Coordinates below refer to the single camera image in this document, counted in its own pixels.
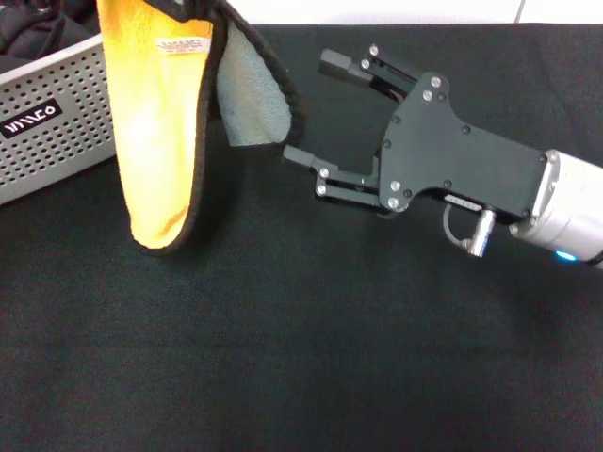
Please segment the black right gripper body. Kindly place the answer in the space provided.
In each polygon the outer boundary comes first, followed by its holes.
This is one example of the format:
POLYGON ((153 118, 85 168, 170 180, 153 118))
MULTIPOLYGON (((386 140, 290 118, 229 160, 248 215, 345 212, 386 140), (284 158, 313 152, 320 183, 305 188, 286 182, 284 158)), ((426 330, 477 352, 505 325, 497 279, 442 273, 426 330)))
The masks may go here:
POLYGON ((428 195, 452 195, 466 210, 489 208, 511 225, 529 218, 545 170, 545 155, 461 121, 450 84, 424 73, 395 110, 381 149, 379 201, 394 211, 428 195))

